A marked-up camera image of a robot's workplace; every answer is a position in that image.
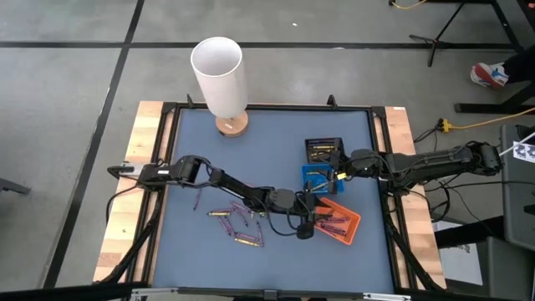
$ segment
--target blue box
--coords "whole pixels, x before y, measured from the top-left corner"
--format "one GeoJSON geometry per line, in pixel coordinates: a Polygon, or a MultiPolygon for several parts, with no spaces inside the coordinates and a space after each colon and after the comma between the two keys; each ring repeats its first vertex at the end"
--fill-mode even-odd
{"type": "MultiPolygon", "coordinates": [[[[307,173],[312,171],[324,172],[329,174],[333,171],[333,168],[329,164],[306,164],[301,167],[301,177],[303,179],[303,189],[307,181],[312,182],[312,187],[319,186],[321,184],[329,181],[324,174],[316,175],[307,175],[307,173]]],[[[338,193],[344,192],[344,181],[337,181],[338,193]]],[[[329,194],[329,185],[325,185],[318,190],[312,191],[313,194],[329,194]]]]}

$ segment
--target wooden table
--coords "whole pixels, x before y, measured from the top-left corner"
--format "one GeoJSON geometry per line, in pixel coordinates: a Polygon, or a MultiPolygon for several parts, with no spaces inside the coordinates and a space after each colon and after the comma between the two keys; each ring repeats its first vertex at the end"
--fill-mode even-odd
{"type": "MultiPolygon", "coordinates": [[[[126,151],[125,161],[134,164],[150,163],[163,106],[164,103],[160,101],[140,102],[130,136],[130,142],[126,151]]],[[[412,143],[412,134],[410,133],[409,121],[405,108],[386,107],[385,113],[392,151],[415,154],[415,147],[412,143]]],[[[379,118],[375,118],[375,127],[380,151],[383,151],[385,149],[385,143],[381,138],[383,129],[381,129],[379,118]]],[[[170,128],[171,118],[167,118],[167,120],[165,120],[163,139],[161,140],[160,157],[163,157],[166,152],[170,128]]],[[[132,180],[121,178],[119,180],[119,185],[117,186],[117,191],[122,191],[133,185],[134,182],[132,180]]],[[[422,194],[424,193],[422,186],[416,186],[413,190],[422,194]]],[[[102,248],[100,249],[99,261],[94,272],[95,281],[106,277],[130,248],[134,240],[138,216],[140,215],[142,196],[143,191],[141,189],[134,189],[115,198],[111,208],[110,220],[106,228],[102,248]]],[[[402,202],[410,249],[435,282],[445,288],[446,281],[442,273],[441,260],[439,258],[438,248],[431,226],[431,217],[429,215],[427,203],[421,196],[414,194],[403,196],[402,202]]],[[[390,200],[390,205],[393,208],[393,200],[390,200]]],[[[151,210],[147,212],[147,216],[149,217],[150,214],[151,210]]],[[[393,218],[397,225],[397,219],[394,214],[393,218]]],[[[141,249],[140,256],[138,256],[138,262],[134,272],[134,280],[141,279],[144,257],[145,247],[141,249]]],[[[396,257],[400,270],[401,286],[403,288],[408,288],[409,278],[405,267],[405,260],[403,259],[401,251],[397,247],[396,257]]],[[[152,266],[154,267],[155,256],[152,260],[152,266]]]]}

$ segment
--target shoe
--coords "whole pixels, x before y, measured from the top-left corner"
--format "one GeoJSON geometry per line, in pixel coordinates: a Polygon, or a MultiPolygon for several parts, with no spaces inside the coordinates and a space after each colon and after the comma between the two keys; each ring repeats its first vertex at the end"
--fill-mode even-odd
{"type": "Polygon", "coordinates": [[[509,80],[509,76],[505,74],[502,64],[478,63],[471,68],[470,79],[483,87],[500,89],[509,80]]]}

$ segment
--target yellow cable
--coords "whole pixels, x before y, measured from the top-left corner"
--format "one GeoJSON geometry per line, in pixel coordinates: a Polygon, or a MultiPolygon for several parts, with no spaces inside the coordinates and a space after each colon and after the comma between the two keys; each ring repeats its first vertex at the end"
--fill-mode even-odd
{"type": "Polygon", "coordinates": [[[520,115],[527,114],[527,113],[529,113],[531,111],[534,111],[534,110],[535,110],[535,108],[531,108],[529,110],[525,110],[525,111],[520,112],[520,113],[515,114],[515,115],[509,115],[509,116],[505,116],[505,117],[500,117],[500,118],[496,118],[494,120],[484,121],[484,122],[476,123],[476,124],[473,124],[473,125],[456,126],[456,125],[452,125],[451,123],[448,123],[447,120],[444,120],[444,128],[445,128],[444,132],[447,133],[449,130],[466,130],[466,129],[475,128],[477,126],[489,125],[489,124],[491,124],[493,122],[515,118],[515,117],[518,117],[520,115]]]}
{"type": "Polygon", "coordinates": [[[418,5],[420,5],[420,4],[422,4],[422,3],[426,2],[426,1],[427,0],[422,0],[422,1],[418,2],[417,4],[413,4],[413,5],[408,6],[408,7],[402,7],[402,6],[398,5],[398,4],[396,4],[395,2],[392,2],[392,5],[394,5],[396,8],[407,10],[407,9],[415,8],[418,5]]]}

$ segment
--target orange tray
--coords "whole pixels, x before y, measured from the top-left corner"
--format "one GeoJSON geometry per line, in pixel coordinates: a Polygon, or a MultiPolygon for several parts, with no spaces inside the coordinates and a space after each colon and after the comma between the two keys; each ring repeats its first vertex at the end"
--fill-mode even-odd
{"type": "Polygon", "coordinates": [[[331,224],[334,227],[344,229],[345,236],[333,234],[331,232],[326,231],[325,229],[319,226],[319,222],[316,222],[314,227],[319,231],[340,240],[346,245],[350,245],[353,242],[354,234],[357,232],[357,228],[359,227],[360,215],[355,212],[352,212],[344,206],[340,206],[336,202],[329,200],[327,197],[322,197],[321,202],[327,205],[328,207],[316,207],[316,214],[332,214],[333,217],[349,217],[349,220],[347,222],[331,224]]]}

